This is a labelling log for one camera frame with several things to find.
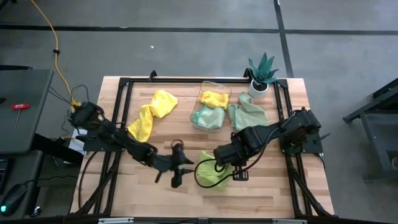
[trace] potted plant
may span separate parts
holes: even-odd
[[[262,98],[268,90],[269,84],[275,82],[274,74],[279,69],[271,71],[272,63],[274,63],[275,56],[270,59],[267,58],[267,53],[261,58],[259,66],[256,68],[253,61],[249,58],[250,67],[253,69],[252,81],[249,87],[249,94],[253,98]]]

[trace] white pot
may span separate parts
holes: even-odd
[[[249,86],[249,94],[253,98],[263,98],[266,95],[266,91],[268,90],[269,85],[267,84],[267,88],[264,91],[258,91],[253,87],[254,80],[251,80],[250,86]]]

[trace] red screwdriver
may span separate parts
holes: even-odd
[[[30,105],[28,103],[21,103],[21,104],[12,106],[13,110],[18,110],[18,117],[17,117],[17,122],[15,123],[15,129],[17,129],[19,115],[21,113],[21,110],[24,110],[24,109],[27,109],[27,108],[30,108]]]

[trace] power cord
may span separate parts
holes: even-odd
[[[79,209],[81,209],[81,185],[83,183],[83,177],[86,173],[88,164],[91,162],[91,160],[94,158],[94,156],[97,154],[98,151],[93,152],[93,154],[88,158],[85,167],[83,168],[83,171],[81,172],[81,176],[80,176],[80,181],[79,181],[79,188],[78,188],[78,206]]]
[[[69,117],[69,114],[67,114],[67,115],[65,115],[64,117],[63,117],[63,123],[62,123],[62,125],[61,125],[61,129],[62,130],[64,130],[65,132],[66,132],[66,134],[64,134],[64,135],[62,135],[62,136],[68,136],[69,134],[70,134],[70,132],[67,130],[67,129],[65,129],[65,127],[64,127],[64,125],[65,125],[65,123],[66,123],[66,121],[67,121],[67,117]]]
[[[88,96],[88,88],[87,88],[86,85],[78,85],[78,86],[73,87],[73,88],[72,88],[72,95],[73,95],[73,91],[74,91],[75,89],[79,88],[79,87],[84,87],[84,88],[86,89],[87,101],[90,102],[91,100],[90,100],[90,97]]]
[[[326,170],[326,166],[325,166],[325,160],[323,160],[323,157],[322,157],[321,155],[319,155],[319,154],[315,154],[315,155],[319,157],[319,159],[320,159],[320,160],[321,160],[321,162],[322,162],[323,169],[324,169],[324,170]]]
[[[209,186],[204,186],[204,185],[202,185],[201,183],[199,183],[199,181],[198,181],[198,177],[197,177],[198,168],[199,168],[200,164],[202,164],[202,163],[204,163],[204,162],[215,161],[215,160],[216,160],[216,159],[205,159],[204,161],[199,162],[198,165],[195,167],[195,171],[193,172],[193,177],[195,178],[195,182],[196,182],[200,187],[203,187],[203,188],[208,189],[208,188],[212,188],[212,187],[217,186],[217,185],[220,184],[222,181],[226,180],[228,177],[232,177],[232,176],[234,176],[234,175],[236,175],[236,174],[240,174],[240,173],[243,173],[243,172],[245,172],[245,171],[248,171],[250,168],[252,168],[254,165],[256,165],[257,162],[261,159],[261,157],[262,157],[262,155],[264,154],[264,152],[265,152],[265,150],[266,150],[266,147],[267,147],[267,144],[269,143],[269,141],[270,141],[272,135],[273,135],[277,130],[279,130],[279,129],[280,129],[280,128],[275,128],[275,129],[268,135],[268,137],[267,137],[267,139],[266,139],[266,143],[265,143],[265,145],[263,146],[263,148],[262,148],[262,150],[261,150],[259,156],[257,157],[257,159],[256,159],[254,162],[252,162],[250,165],[248,165],[247,167],[245,167],[244,169],[241,169],[241,170],[239,170],[239,171],[237,171],[237,172],[235,172],[235,173],[233,172],[232,174],[226,175],[224,178],[222,178],[221,180],[219,180],[219,181],[218,181],[217,183],[215,183],[215,184],[212,184],[212,185],[209,185]],[[225,168],[225,166],[224,166],[221,170],[218,170],[217,168],[215,168],[215,171],[216,171],[216,172],[221,172],[221,171],[224,170],[224,168]]]
[[[68,105],[70,105],[70,102],[67,101],[67,99],[65,99],[65,98],[64,98],[61,94],[59,94],[56,90],[54,90],[54,88],[52,88],[52,87],[50,86],[50,89],[51,89],[52,91],[54,91],[54,93],[53,93],[52,91],[50,91],[50,90],[49,90],[49,93],[51,93],[53,96],[57,97],[58,99],[60,99],[60,100],[62,100],[62,101],[64,101],[64,102],[66,102],[66,103],[68,103]]]
[[[67,80],[65,79],[65,77],[62,75],[62,72],[60,71],[60,69],[58,68],[58,55],[60,53],[59,48],[58,48],[58,36],[57,33],[55,32],[53,26],[51,25],[51,22],[49,21],[49,19],[47,18],[47,16],[45,16],[45,14],[42,12],[42,10],[40,9],[40,7],[36,4],[36,2],[34,0],[30,0],[32,2],[32,4],[36,7],[36,9],[41,13],[41,15],[44,17],[44,19],[47,21],[47,23],[49,24],[54,37],[55,37],[55,49],[53,50],[53,52],[55,53],[55,68],[57,69],[58,74],[60,75],[60,77],[62,78],[63,82],[65,83],[65,86],[67,87],[67,90],[69,92],[70,98],[71,98],[71,102],[70,104],[72,106],[78,106],[80,105],[79,102],[77,102],[72,95],[72,91],[69,88],[69,84],[67,82]]]

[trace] succulent plant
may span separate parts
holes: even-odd
[[[261,58],[259,66],[256,68],[253,64],[253,60],[249,58],[250,67],[253,69],[254,73],[254,82],[256,85],[265,85],[271,84],[275,82],[277,79],[274,78],[275,72],[279,69],[275,69],[271,71],[272,63],[274,63],[275,56],[272,56],[270,59],[267,58],[267,53],[264,52],[264,55]]]

